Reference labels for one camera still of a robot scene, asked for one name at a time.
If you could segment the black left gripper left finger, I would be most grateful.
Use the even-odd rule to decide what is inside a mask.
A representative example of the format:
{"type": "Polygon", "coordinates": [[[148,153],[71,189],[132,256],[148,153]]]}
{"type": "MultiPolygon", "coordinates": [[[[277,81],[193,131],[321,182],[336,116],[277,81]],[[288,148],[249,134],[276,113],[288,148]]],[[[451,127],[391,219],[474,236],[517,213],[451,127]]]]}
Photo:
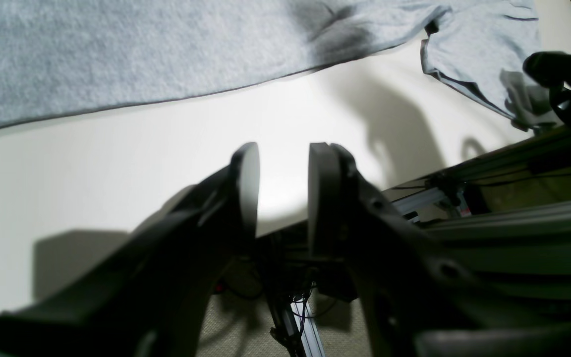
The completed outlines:
{"type": "Polygon", "coordinates": [[[258,145],[195,186],[60,292],[0,313],[0,353],[11,357],[193,357],[215,286],[251,253],[260,185],[258,145]]]}

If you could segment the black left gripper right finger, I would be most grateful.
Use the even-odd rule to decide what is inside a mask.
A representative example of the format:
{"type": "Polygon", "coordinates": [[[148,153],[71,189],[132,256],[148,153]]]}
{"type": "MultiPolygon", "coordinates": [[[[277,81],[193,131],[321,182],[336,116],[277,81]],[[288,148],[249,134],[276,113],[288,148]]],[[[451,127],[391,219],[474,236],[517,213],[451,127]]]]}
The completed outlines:
{"type": "Polygon", "coordinates": [[[308,247],[346,267],[375,357],[571,357],[571,322],[513,302],[404,219],[338,144],[310,144],[308,247]]]}

